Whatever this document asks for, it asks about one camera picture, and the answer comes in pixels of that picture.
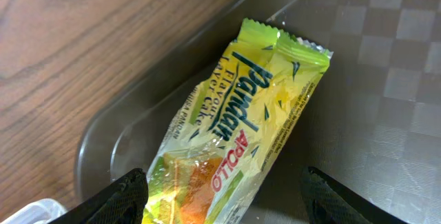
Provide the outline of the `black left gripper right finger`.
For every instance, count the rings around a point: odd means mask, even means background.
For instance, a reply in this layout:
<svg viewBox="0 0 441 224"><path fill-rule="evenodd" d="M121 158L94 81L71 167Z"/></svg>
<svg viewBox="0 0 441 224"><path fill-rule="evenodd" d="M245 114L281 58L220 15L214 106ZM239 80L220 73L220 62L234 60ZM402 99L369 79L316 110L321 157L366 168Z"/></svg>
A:
<svg viewBox="0 0 441 224"><path fill-rule="evenodd" d="M316 167L302 171L300 192L313 224L406 224Z"/></svg>

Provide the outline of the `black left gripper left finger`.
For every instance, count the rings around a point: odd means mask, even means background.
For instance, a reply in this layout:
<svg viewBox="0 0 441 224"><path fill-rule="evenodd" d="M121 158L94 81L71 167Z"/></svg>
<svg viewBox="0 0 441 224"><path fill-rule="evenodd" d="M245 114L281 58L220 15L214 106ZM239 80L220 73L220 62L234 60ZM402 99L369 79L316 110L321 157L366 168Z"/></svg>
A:
<svg viewBox="0 0 441 224"><path fill-rule="evenodd" d="M146 174L135 168L50 224L141 224L147 201Z"/></svg>

